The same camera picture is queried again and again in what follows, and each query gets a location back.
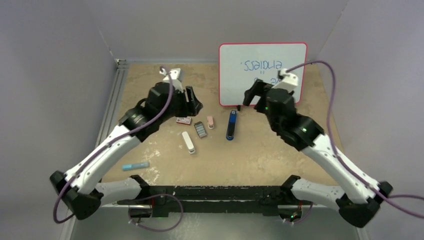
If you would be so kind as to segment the pink white eraser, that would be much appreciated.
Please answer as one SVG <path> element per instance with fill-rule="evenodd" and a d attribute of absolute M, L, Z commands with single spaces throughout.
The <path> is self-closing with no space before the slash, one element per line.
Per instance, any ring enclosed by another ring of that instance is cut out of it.
<path fill-rule="evenodd" d="M 208 126 L 208 128 L 209 129 L 213 129 L 215 127 L 214 118 L 211 115 L 208 115 L 206 117 L 206 119 L 207 119 L 207 126 Z"/>

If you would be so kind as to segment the blue lighter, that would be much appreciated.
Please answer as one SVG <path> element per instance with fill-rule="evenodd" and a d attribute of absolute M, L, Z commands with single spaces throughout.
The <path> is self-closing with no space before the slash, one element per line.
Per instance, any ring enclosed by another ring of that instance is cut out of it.
<path fill-rule="evenodd" d="M 232 141 L 235 137 L 236 122 L 237 122 L 237 111 L 232 110 L 229 114 L 227 131 L 225 136 L 228 141 Z"/>

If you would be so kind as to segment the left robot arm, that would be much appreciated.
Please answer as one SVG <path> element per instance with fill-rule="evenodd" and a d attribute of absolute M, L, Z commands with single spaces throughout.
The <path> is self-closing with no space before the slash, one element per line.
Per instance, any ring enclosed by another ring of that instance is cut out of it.
<path fill-rule="evenodd" d="M 147 184 L 133 175 L 122 181 L 101 183 L 104 175 L 128 152 L 156 133 L 161 124 L 174 117 L 195 117 L 203 108 L 192 86 L 184 87 L 183 71 L 161 67 L 163 80 L 150 88 L 146 98 L 129 109 L 111 133 L 80 163 L 62 172 L 56 170 L 49 180 L 57 193 L 53 220 L 61 224 L 70 219 L 58 219 L 58 206 L 65 203 L 71 217 L 84 220 L 102 205 L 132 200 L 138 205 L 149 199 Z"/>

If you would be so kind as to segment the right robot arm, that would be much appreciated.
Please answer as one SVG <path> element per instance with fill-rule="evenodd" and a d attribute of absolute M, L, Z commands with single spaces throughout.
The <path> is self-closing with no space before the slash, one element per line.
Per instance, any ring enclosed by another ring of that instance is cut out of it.
<path fill-rule="evenodd" d="M 282 185 L 280 196 L 288 204 L 296 200 L 326 206 L 339 213 L 349 224 L 365 227 L 376 215 L 393 187 L 378 182 L 351 162 L 324 129 L 311 117 L 297 112 L 294 90 L 298 77 L 278 71 L 279 83 L 272 85 L 260 79 L 244 92 L 243 105 L 249 106 L 254 97 L 259 100 L 254 109 L 266 115 L 273 132 L 286 144 L 303 153 L 324 169 L 337 185 L 314 183 L 299 176 L 290 176 Z"/>

